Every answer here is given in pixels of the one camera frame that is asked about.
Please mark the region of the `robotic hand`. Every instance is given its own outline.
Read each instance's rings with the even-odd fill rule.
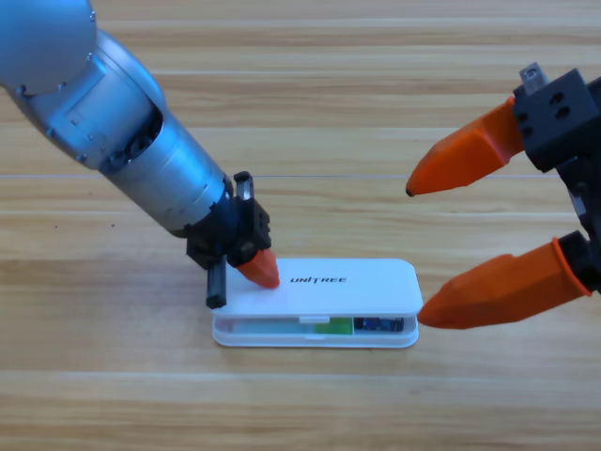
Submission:
[[[97,30],[88,0],[3,0],[0,86],[53,144],[187,240],[208,271],[210,308],[225,304],[226,263],[262,287],[279,285],[251,175],[234,176],[234,194],[148,70]]]
[[[536,63],[503,105],[434,145],[408,180],[408,195],[467,186],[525,149],[557,170],[589,240],[576,231],[529,253],[504,255],[447,282],[419,315],[440,328],[514,322],[601,290],[601,78],[578,70],[553,82]]]

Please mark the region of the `wood grain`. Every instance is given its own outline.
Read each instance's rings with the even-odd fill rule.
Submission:
[[[96,0],[282,257],[400,257],[424,298],[579,229],[525,155],[409,199],[440,138],[538,61],[601,74],[594,0]],[[205,275],[0,94],[0,449],[601,449],[597,296],[409,350],[217,346]]]

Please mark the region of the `white plastic case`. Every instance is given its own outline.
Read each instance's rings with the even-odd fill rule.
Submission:
[[[417,274],[406,261],[278,258],[278,267],[276,289],[261,288],[227,268],[227,304],[212,310],[218,343],[404,348],[417,341],[423,300]]]

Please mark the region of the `orange fingertip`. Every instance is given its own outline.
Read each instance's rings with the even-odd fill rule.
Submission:
[[[441,329],[516,322],[591,295],[555,239],[523,256],[499,256],[458,275],[426,303],[418,321]]]
[[[277,259],[270,249],[257,252],[251,261],[237,266],[236,269],[248,280],[263,288],[280,286]]]
[[[415,167],[407,194],[428,194],[468,186],[509,163],[522,149],[514,118],[515,98],[435,144]]]

